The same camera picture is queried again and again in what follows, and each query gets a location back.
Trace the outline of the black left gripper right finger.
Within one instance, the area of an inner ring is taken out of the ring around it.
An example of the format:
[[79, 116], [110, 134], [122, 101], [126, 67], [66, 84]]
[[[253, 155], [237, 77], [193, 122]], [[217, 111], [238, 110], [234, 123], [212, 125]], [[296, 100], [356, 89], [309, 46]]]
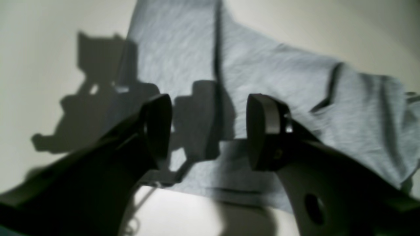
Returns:
[[254, 171], [282, 183], [301, 236], [418, 236], [419, 201], [317, 139], [286, 103], [263, 94], [246, 102]]

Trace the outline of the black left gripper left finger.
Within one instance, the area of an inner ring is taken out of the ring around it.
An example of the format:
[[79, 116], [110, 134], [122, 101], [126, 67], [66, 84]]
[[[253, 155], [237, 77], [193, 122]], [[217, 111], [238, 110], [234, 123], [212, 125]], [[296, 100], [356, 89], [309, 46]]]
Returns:
[[87, 148], [1, 194], [1, 226], [27, 236], [117, 236], [141, 178], [168, 155], [172, 103], [145, 102]]

